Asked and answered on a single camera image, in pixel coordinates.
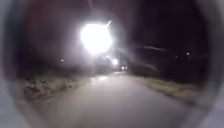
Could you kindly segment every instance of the street light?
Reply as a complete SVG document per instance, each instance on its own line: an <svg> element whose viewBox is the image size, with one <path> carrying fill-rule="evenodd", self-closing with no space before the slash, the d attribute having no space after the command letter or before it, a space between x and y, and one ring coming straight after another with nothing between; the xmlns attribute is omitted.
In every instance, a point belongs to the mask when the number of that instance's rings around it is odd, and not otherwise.
<svg viewBox="0 0 224 128"><path fill-rule="evenodd" d="M108 30L108 24L86 24L80 32L80 38L85 48L92 54L105 53L113 41Z"/></svg>
<svg viewBox="0 0 224 128"><path fill-rule="evenodd" d="M118 59L112 59L112 64L114 65L114 66L117 66L118 64L119 64L119 61L118 61Z"/></svg>

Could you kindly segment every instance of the roadside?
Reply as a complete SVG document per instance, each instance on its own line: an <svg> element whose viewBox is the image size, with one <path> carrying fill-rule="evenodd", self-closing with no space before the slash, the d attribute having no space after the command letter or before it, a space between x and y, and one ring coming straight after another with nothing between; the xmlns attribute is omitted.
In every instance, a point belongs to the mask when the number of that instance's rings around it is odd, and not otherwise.
<svg viewBox="0 0 224 128"><path fill-rule="evenodd" d="M31 78L20 78L25 98L30 102L45 100L71 88L78 88L89 80L88 76L60 75L48 72Z"/></svg>
<svg viewBox="0 0 224 128"><path fill-rule="evenodd" d="M172 81L163 81L156 78L132 76L136 81L152 90L167 96L195 105L202 93L202 89L192 84L179 84Z"/></svg>

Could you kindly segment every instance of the paved road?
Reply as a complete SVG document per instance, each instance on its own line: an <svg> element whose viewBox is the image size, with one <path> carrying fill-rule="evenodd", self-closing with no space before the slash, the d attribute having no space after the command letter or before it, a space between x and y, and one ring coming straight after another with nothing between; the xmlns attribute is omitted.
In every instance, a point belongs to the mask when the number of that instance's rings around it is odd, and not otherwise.
<svg viewBox="0 0 224 128"><path fill-rule="evenodd" d="M100 77L35 105L53 128L178 128L191 106L131 77Z"/></svg>

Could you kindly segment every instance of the night sky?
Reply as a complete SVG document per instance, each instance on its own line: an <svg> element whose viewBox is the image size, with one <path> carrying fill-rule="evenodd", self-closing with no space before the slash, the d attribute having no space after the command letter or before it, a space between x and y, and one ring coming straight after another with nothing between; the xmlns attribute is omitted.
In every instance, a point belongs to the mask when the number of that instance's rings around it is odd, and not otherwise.
<svg viewBox="0 0 224 128"><path fill-rule="evenodd" d="M206 72L206 25L194 0L92 0L92 3L94 12L87 0L31 0L25 13L20 61L29 66L47 62L85 68L91 64L91 58L86 57L78 41L77 29L84 20L94 17L112 20L119 44L127 49L133 49L134 45L168 51L162 53L166 57L148 49L134 49L130 53L159 67L166 76L171 72L176 76L192 70Z"/></svg>

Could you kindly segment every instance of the vegetation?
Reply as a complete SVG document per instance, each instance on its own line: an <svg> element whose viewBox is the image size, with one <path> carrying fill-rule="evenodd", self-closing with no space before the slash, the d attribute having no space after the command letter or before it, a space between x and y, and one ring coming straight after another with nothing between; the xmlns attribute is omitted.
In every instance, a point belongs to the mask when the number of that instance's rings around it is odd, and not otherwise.
<svg viewBox="0 0 224 128"><path fill-rule="evenodd" d="M171 81L163 81L155 78L137 77L138 82L150 89L161 92L167 96L181 99L187 103L195 104L201 89L194 85L183 85Z"/></svg>

